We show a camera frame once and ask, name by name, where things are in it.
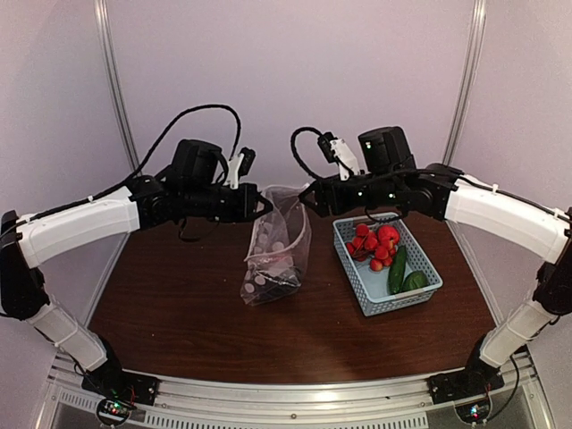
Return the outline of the light blue plastic basket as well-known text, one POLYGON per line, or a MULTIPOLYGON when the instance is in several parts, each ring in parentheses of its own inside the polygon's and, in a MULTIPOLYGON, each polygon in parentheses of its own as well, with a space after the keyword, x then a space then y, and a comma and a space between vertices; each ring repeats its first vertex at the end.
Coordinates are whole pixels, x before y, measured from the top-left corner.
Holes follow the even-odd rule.
POLYGON ((424 303, 442 286, 441 276, 397 214, 389 212, 345 218, 334 221, 332 226, 335 249, 365 316, 380 315, 424 303), (368 260, 356 262, 346 250, 345 243, 353 238, 359 223, 375 229, 385 224, 395 227, 400 234, 399 247, 405 246, 408 253, 404 279, 414 271, 422 271, 428 279, 428 285, 422 289, 391 295, 387 286, 390 267, 375 273, 370 269, 368 260))

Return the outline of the clear zip top bag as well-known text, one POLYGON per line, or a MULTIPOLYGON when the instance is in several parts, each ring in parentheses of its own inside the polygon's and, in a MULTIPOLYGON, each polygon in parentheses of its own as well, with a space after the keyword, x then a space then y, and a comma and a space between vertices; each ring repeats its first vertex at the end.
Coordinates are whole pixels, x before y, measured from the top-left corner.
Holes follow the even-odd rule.
POLYGON ((300 192, 300 189, 278 185, 269 186, 262 192, 273 203, 273 211, 253 224, 244 259, 247 271, 240 289, 240 296, 247 305, 261 305, 253 302, 255 272, 280 274, 289 268, 297 268, 302 285, 312 230, 307 208, 299 201, 300 192))

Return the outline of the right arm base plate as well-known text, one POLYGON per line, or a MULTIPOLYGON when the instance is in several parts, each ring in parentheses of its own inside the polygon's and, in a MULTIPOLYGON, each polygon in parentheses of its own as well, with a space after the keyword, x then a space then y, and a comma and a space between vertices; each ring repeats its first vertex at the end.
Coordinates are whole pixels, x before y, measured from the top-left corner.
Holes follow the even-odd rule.
POLYGON ((483 375, 466 369, 436 374, 430 376, 426 382, 434 405, 484 397, 491 390, 505 385, 500 374, 486 379, 483 375))

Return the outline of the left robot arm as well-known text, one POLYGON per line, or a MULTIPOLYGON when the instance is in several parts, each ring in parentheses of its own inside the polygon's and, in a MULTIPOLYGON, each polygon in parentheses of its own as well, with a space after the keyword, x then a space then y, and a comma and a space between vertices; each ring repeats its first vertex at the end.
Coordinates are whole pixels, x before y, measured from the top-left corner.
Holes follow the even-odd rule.
POLYGON ((157 175, 129 178, 118 189, 66 207, 1 221, 1 308, 25 321, 74 358, 110 397, 123 395, 128 376, 113 349, 77 322, 44 289, 39 267, 70 250, 107 237, 145 231, 190 217, 214 223, 250 223, 272 203, 254 183, 242 183, 256 154, 243 148, 231 160, 211 143, 182 140, 157 175))

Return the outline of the purple eggplant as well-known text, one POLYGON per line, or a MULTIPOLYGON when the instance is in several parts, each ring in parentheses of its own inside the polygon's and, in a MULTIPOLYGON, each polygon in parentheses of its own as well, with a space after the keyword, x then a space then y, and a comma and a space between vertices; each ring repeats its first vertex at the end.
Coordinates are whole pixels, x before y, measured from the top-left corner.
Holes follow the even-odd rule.
POLYGON ((297 268, 289 268, 280 274, 255 272, 253 302, 263 304, 288 297, 301 286, 301 275, 297 268))

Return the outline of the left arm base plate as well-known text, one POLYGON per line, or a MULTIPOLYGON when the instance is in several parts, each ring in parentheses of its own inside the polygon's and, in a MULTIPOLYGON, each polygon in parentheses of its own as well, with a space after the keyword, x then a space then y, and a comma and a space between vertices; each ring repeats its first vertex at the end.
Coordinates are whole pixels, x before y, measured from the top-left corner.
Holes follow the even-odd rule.
POLYGON ((104 388, 88 375, 81 382, 81 388, 92 391, 110 400, 119 400, 128 405, 153 406, 158 393, 159 379, 132 372, 124 372, 118 387, 104 388))

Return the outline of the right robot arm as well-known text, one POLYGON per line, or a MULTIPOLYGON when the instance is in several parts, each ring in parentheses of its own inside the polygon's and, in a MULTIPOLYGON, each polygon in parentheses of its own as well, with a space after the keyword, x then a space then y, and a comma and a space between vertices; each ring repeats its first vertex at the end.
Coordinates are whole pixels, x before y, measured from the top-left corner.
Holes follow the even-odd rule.
POLYGON ((341 139, 314 127, 301 127, 291 137, 297 164, 312 178, 299 200, 322 217, 357 208, 395 207, 439 221, 465 224, 525 248, 543 260, 537 286, 508 318, 476 343, 458 387, 477 394, 518 349, 548 324, 571 312, 571 213, 548 208, 488 185, 444 164, 416 166, 399 126, 359 135, 366 161, 358 161, 341 139), (302 160, 295 144, 299 134, 315 134, 327 162, 339 172, 323 177, 302 160))

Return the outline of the red lychee fruit bunch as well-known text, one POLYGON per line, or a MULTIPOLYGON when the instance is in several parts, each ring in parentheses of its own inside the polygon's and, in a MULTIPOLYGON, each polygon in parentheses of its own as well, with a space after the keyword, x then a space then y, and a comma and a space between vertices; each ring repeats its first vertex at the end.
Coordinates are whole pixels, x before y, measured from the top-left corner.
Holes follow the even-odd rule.
POLYGON ((391 250, 386 249, 377 239, 378 229, 379 227, 375 229, 365 223, 359 223, 354 230, 353 238, 345 243, 350 257, 356 262, 368 260, 370 269, 375 273, 391 266, 400 244, 391 250))

